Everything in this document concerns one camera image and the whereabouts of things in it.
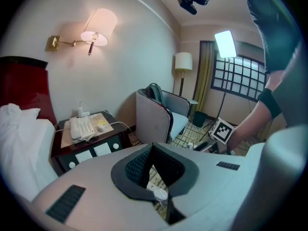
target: wall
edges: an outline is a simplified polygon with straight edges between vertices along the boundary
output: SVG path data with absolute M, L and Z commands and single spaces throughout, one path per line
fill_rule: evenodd
M 180 51 L 190 52 L 193 59 L 193 71 L 185 72 L 182 93 L 184 97 L 190 99 L 193 98 L 199 64 L 200 41 L 215 41 L 215 34 L 225 30 L 231 30 L 233 38 L 236 40 L 235 47 L 238 54 L 264 62 L 264 52 L 261 49 L 263 48 L 262 40 L 257 30 L 247 31 L 243 28 L 219 25 L 183 26 L 181 30 L 182 42 Z M 177 72 L 174 85 L 174 93 L 178 93 L 180 90 L 180 76 L 181 73 Z M 222 98 L 222 91 L 209 88 L 202 111 L 209 116 L 216 117 L 221 105 Z M 250 114 L 250 109 L 253 110 L 255 105 L 256 102 L 249 101 L 248 103 L 248 100 L 245 98 L 227 93 L 220 117 L 228 122 L 238 125 Z M 283 117 L 280 116 L 274 120 L 272 126 L 270 127 L 269 134 L 273 133 L 279 128 L 284 127 L 285 121 Z
M 88 17 L 98 8 L 113 11 L 118 23 L 109 44 L 60 45 L 45 52 L 51 35 L 80 40 Z M 0 56 L 48 62 L 51 102 L 58 121 L 84 109 L 103 109 L 135 125 L 135 91 L 151 82 L 172 91 L 173 58 L 180 49 L 180 25 L 161 0 L 27 0 L 3 40 Z

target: white telephone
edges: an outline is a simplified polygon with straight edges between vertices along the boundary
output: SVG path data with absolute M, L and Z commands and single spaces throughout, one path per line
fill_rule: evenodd
M 92 126 L 89 117 L 73 117 L 69 119 L 71 126 L 71 137 L 74 144 L 81 141 L 89 141 L 95 135 L 95 129 Z

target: red headboard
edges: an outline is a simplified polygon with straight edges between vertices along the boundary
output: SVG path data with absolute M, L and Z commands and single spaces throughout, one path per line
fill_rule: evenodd
M 0 58 L 0 106 L 40 108 L 39 119 L 56 124 L 48 88 L 46 62 L 25 57 Z

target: floor lamp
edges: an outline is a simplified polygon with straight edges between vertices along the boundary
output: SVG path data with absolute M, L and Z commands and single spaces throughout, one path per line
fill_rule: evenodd
M 175 69 L 182 71 L 182 79 L 179 95 L 182 96 L 183 84 L 184 84 L 184 71 L 193 69 L 193 56 L 188 52 L 180 52 L 175 56 Z
M 228 31 L 224 31 L 224 32 L 221 32 L 221 33 L 217 33 L 217 34 L 215 34 L 215 39 L 216 39 L 216 42 L 217 42 L 217 45 L 218 45 L 220 57 L 221 58 L 228 58 L 229 59 L 228 62 L 229 62 L 229 65 L 230 65 L 230 59 L 236 57 L 236 49 L 235 49 L 234 40 L 233 40 L 231 31 L 228 30 Z M 225 101 L 226 94 L 227 93 L 224 92 L 222 102 L 221 102 L 221 105 L 220 105 L 220 109 L 218 111 L 218 115 L 217 115 L 216 119 L 214 121 L 210 122 L 205 127 L 207 127 L 211 124 L 213 126 L 215 124 L 215 121 L 218 119 L 218 117 L 220 115 L 223 103 Z

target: gray armchair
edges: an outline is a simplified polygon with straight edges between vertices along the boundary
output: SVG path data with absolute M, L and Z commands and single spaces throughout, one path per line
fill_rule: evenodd
M 189 101 L 162 91 L 165 104 L 148 98 L 145 89 L 136 92 L 136 135 L 143 143 L 171 142 L 188 123 Z

